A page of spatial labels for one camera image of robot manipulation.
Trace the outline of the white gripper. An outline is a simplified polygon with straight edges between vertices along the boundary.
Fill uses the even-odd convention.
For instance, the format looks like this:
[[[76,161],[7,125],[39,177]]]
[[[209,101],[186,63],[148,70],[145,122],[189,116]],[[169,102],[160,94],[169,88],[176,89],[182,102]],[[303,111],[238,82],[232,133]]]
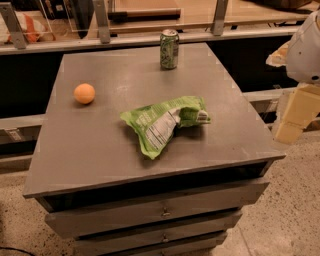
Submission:
[[[287,75],[299,83],[279,99],[274,139],[294,143],[320,113],[320,10],[312,12],[292,36],[266,59],[273,67],[286,65]]]

